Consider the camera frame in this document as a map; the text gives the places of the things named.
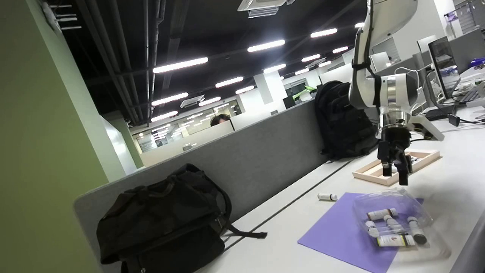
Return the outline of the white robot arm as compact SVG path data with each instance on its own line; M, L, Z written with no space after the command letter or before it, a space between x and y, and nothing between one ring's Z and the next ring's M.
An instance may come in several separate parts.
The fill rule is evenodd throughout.
M355 36L349 89L355 107L378 110L378 159L383 174L392 176L398 169L401 185L407 185L414 171L407 153L411 132L422 132L437 141L443 141L445 135L423 113L413 113L419 98L417 78L408 72L381 75L380 68L386 68L390 59L389 54L373 54L372 48L402 28L417 7L419 0L367 0L367 15Z

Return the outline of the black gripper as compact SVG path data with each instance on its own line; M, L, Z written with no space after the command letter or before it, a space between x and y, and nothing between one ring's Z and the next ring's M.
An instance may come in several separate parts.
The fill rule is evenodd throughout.
M386 127L380 141L378 159L383 162L383 174L392 176L393 165L398 163L399 183L407 185L413 173L413 160L405 150L410 147L411 133L407 127Z

